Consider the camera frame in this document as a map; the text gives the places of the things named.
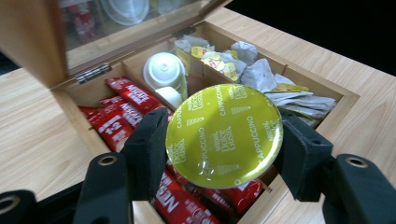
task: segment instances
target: wooden box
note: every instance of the wooden box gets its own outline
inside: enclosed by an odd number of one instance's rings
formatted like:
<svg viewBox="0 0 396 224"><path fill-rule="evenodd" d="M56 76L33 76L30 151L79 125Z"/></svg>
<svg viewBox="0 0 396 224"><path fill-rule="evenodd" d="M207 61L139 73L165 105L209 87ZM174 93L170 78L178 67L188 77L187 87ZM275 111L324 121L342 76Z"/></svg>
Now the wooden box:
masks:
<svg viewBox="0 0 396 224"><path fill-rule="evenodd" d="M82 115L78 105L98 105L100 99L114 95L114 91L105 84L106 78L127 76L139 87L155 95L174 110L143 79L143 66L151 55L164 51L174 52L177 38L173 34L177 32L183 34L186 30L192 32L189 33L190 35L208 40L211 45L216 46L216 51L224 51L229 49L234 42L244 41L237 35L227 33L220 27L203 21L209 12L224 6L227 1L191 1L177 9L177 13L156 15L140 24L127 27L110 21L104 15L105 12L100 10L99 1L88 2L96 8L96 13L99 14L97 20L103 24L102 32L110 35L67 49L66 43L76 44L73 42L76 40L64 37L64 32L67 33L67 31L61 20L62 11L58 10L60 7L58 3L44 0L26 3L13 0L8 1L0 9L0 13L7 13L13 21L12 25L0 21L2 33L6 33L0 36L0 47L15 62L28 69L49 88L93 156L106 153L109 148ZM15 13L13 8L18 8L19 12L25 11L27 15L18 13L19 17L16 18L13 15ZM35 21L29 22L29 15L35 15ZM258 52L259 58L268 60L274 74L284 75L297 85L308 87L315 95L332 97L336 100L335 108L317 127L319 133L331 132L359 98L359 95L279 58L265 49L258 48ZM232 82L192 56L190 56L190 63L189 76L201 77L209 85ZM92 78L87 71L92 71L102 64L108 65L109 68L102 69L105 71L101 70L100 76ZM83 79L85 77L92 79L85 82L86 80ZM266 190L260 196L239 221L240 223L263 222L288 190L275 169L270 169L262 180L272 190ZM147 217L140 217L139 220L149 220L150 223L163 222L159 216L153 215L155 210L149 203L137 203L136 206L135 210L146 211L140 213L139 216L146 214Z"/></svg>

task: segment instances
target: box compartment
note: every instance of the box compartment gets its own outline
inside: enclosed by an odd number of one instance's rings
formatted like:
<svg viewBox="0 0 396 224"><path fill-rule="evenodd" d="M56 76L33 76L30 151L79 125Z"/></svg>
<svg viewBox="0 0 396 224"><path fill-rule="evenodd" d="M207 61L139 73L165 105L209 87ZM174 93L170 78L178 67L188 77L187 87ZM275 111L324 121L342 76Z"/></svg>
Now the box compartment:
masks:
<svg viewBox="0 0 396 224"><path fill-rule="evenodd" d="M224 51L229 49L231 44L234 42L239 40L243 41L243 39L239 38L238 36L227 33L221 30L219 27L207 22L201 22L197 24L194 26L194 29L195 33L193 33L193 35L200 36L208 40L211 45L216 47L216 51ZM116 95L116 93L106 85L105 79L110 77L127 76L137 86L150 92L165 105L168 105L171 109L175 110L172 106L166 103L160 95L156 94L143 79L143 66L146 60L151 55L158 52L175 52L174 41L174 37L169 37L159 42L153 43L149 49L142 49L131 53L128 58L125 58L118 63L112 64L112 70L110 72L88 83L80 85L76 81L67 81L51 90L52 94L55 96L60 106L64 110L66 116L70 119L79 132L81 138L90 148L93 156L108 152L109 148L106 146L105 142L96 132L96 130L79 111L78 105L98 106L100 99ZM337 126L337 121L342 120L348 113L349 109L359 99L359 95L356 93L348 91L322 77L304 70L293 63L281 59L265 49L258 48L258 52L259 58L266 58L268 60L274 74L278 73L290 78L297 85L308 87L315 95L332 97L336 100L337 105L335 108L317 127L317 131L324 136L326 135L326 132L330 132ZM192 56L190 56L190 62L190 76L201 77L209 85L232 83L230 79L215 71L211 67L204 65L200 60ZM264 220L268 218L268 216L276 208L276 205L282 200L288 190L274 167L271 167L264 175L262 175L261 180L263 180L271 190L264 191L264 193L242 217L239 223L264 222ZM148 212L148 214L151 214L152 212L155 213L154 208L147 205L147 203L140 204L143 205L138 204L137 206L145 206L146 209L153 209L153 211Z"/></svg>

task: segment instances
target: light wood surface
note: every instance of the light wood surface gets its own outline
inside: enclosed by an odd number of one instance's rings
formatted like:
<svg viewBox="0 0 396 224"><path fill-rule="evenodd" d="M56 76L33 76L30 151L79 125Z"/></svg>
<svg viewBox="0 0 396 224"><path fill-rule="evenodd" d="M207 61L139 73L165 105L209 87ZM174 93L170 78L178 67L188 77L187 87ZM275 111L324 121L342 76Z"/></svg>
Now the light wood surface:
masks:
<svg viewBox="0 0 396 224"><path fill-rule="evenodd" d="M396 186L395 77L226 8L206 20L357 93L359 100L337 128L323 135L334 143L334 156L362 156ZM0 192L30 189L41 200L84 178L90 150L50 91L24 69L0 76L0 120ZM287 193L265 220L324 223L321 203L296 202Z"/></svg>

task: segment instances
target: black background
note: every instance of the black background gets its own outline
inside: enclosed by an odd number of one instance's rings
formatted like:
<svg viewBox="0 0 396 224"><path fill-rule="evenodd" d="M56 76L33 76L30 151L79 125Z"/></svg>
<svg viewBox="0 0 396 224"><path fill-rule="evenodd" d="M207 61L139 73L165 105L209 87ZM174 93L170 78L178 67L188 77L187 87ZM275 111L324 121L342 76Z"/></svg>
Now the black background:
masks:
<svg viewBox="0 0 396 224"><path fill-rule="evenodd" d="M395 76L395 2L233 0L226 7Z"/></svg>

